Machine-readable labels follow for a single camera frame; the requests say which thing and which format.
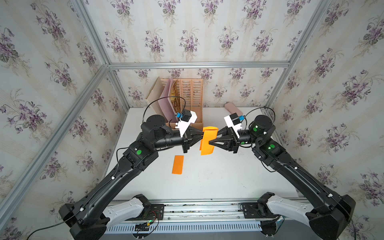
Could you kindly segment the orange square paper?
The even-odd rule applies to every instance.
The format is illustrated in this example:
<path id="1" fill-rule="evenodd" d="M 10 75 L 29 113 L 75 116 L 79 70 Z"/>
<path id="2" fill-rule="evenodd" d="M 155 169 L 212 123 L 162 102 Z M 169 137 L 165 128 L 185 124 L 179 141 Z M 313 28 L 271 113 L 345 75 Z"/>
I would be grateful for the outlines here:
<path id="1" fill-rule="evenodd" d="M 172 174 L 181 175 L 183 173 L 184 156 L 175 156 Z"/>
<path id="2" fill-rule="evenodd" d="M 210 145 L 210 141 L 217 138 L 219 129 L 217 127 L 204 127 L 203 138 L 200 144 L 201 156 L 210 155 L 214 151 L 214 146 Z"/>

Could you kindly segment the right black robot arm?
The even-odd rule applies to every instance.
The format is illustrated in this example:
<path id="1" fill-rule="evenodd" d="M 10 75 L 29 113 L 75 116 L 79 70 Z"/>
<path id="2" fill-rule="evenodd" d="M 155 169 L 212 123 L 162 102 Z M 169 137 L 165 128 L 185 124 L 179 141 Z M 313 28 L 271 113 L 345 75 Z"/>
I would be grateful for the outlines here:
<path id="1" fill-rule="evenodd" d="M 209 141 L 211 146 L 235 154 L 239 147 L 248 145 L 267 171 L 279 173 L 309 201 L 303 204 L 267 192 L 256 203 L 241 206 L 245 218 L 268 218 L 262 225 L 265 236 L 274 235 L 279 221 L 288 217 L 310 227 L 322 240 L 338 239 L 353 222 L 355 200 L 321 183 L 273 140 L 276 127 L 269 116 L 258 115 L 248 123 L 246 116 L 232 114 L 226 116 L 225 121 L 226 127 L 218 132 L 216 139 Z"/>

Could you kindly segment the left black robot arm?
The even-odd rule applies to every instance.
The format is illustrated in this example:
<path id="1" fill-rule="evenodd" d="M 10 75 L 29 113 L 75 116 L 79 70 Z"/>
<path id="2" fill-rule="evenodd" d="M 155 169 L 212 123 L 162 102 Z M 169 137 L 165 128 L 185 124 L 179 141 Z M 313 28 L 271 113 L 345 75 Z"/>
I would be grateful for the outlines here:
<path id="1" fill-rule="evenodd" d="M 98 240 L 108 228 L 137 218 L 150 207 L 150 202 L 142 194 L 122 204 L 110 206 L 110 202 L 158 158 L 159 152 L 182 146 L 183 152 L 187 153 L 203 138 L 202 131 L 191 127 L 197 120 L 194 111 L 183 108 L 176 117 L 178 122 L 174 130 L 166 125 L 161 115 L 143 120 L 142 131 L 133 143 L 124 148 L 117 165 L 81 200 L 60 208 L 62 222 L 69 226 L 73 239 Z"/>

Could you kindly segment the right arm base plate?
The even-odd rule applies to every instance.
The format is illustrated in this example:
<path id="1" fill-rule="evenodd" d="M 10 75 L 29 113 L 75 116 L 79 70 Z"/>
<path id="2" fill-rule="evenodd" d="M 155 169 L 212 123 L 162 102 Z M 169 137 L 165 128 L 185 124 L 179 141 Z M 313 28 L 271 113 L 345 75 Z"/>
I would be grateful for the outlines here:
<path id="1" fill-rule="evenodd" d="M 273 214 L 266 204 L 253 202 L 241 203 L 240 209 L 245 219 L 278 219 L 280 215 Z"/>

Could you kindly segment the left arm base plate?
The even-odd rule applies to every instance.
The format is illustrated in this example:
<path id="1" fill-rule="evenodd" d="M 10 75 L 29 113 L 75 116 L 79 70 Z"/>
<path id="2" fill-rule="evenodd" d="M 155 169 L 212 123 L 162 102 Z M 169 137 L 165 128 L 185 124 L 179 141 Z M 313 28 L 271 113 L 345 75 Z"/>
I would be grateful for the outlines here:
<path id="1" fill-rule="evenodd" d="M 151 204 L 144 207 L 138 217 L 126 219 L 126 221 L 163 220 L 164 208 L 164 204 Z"/>

